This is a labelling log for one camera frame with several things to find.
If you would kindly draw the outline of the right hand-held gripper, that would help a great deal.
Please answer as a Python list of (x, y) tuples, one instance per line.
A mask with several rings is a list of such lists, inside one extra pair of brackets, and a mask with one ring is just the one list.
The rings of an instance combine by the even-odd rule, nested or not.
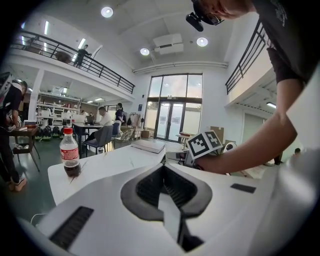
[(188, 154), (185, 164), (195, 167), (196, 159), (210, 154), (223, 147), (214, 130), (200, 132), (186, 141)]

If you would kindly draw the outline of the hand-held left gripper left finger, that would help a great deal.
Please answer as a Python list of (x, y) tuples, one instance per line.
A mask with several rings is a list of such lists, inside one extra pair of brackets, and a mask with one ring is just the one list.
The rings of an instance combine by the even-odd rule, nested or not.
[(120, 198), (125, 208), (144, 221), (164, 221), (159, 209), (159, 198), (164, 188), (162, 163), (127, 181), (121, 188)]

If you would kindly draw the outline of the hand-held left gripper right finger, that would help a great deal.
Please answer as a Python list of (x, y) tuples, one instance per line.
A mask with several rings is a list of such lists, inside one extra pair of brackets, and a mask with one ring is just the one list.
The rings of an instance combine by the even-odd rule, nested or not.
[(183, 218), (200, 216), (213, 197), (212, 189), (206, 182), (170, 164), (163, 166), (163, 185)]

